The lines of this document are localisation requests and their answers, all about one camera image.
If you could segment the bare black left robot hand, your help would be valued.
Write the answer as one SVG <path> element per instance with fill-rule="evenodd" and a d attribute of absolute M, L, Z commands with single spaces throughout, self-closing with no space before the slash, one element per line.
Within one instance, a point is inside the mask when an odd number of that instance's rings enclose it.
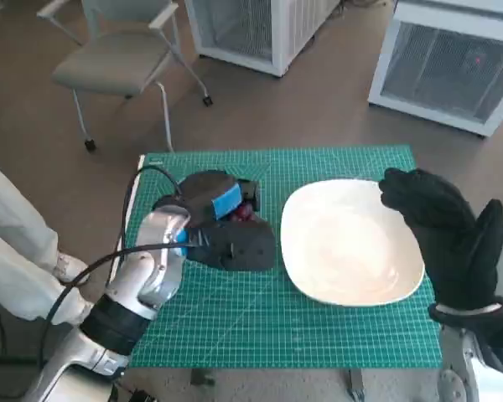
<path fill-rule="evenodd" d="M 188 227 L 215 221 L 263 222 L 260 187 L 257 181 L 236 178 L 224 170 L 193 173 L 180 183 L 185 208 L 190 212 Z"/>

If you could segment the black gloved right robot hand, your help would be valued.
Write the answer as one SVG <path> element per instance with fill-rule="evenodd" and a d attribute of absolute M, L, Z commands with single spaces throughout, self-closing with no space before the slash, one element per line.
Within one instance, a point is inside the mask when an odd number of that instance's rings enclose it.
<path fill-rule="evenodd" d="M 438 304 L 470 311 L 497 302 L 503 249 L 499 199 L 476 215 L 455 185 L 420 168 L 389 167 L 379 189 L 383 205 L 399 212 L 415 236 Z"/>

